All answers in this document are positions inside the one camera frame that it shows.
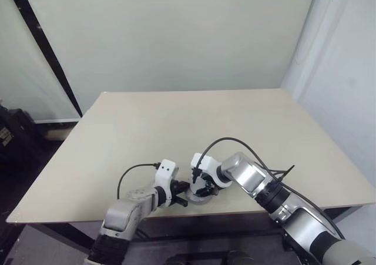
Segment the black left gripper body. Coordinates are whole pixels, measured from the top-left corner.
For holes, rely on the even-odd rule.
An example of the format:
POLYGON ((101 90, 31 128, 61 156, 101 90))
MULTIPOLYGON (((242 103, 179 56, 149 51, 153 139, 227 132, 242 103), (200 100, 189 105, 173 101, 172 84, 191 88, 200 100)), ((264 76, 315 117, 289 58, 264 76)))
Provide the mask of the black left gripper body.
POLYGON ((170 191, 171 191, 171 204, 175 204, 177 203, 177 201, 180 199, 180 197, 178 196, 179 194, 179 187, 180 187, 180 183, 178 180, 172 180, 171 181, 171 184, 170 184, 170 191))

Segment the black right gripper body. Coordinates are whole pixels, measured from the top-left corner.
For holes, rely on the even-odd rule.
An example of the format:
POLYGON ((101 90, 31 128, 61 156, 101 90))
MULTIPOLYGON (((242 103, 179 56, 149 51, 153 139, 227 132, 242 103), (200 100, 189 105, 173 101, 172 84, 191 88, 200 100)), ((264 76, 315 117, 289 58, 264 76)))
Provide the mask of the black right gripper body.
POLYGON ((193 170, 191 179, 191 190, 199 190, 207 186, 216 186, 209 175, 201 173, 199 176, 195 177, 195 174, 196 172, 193 170))

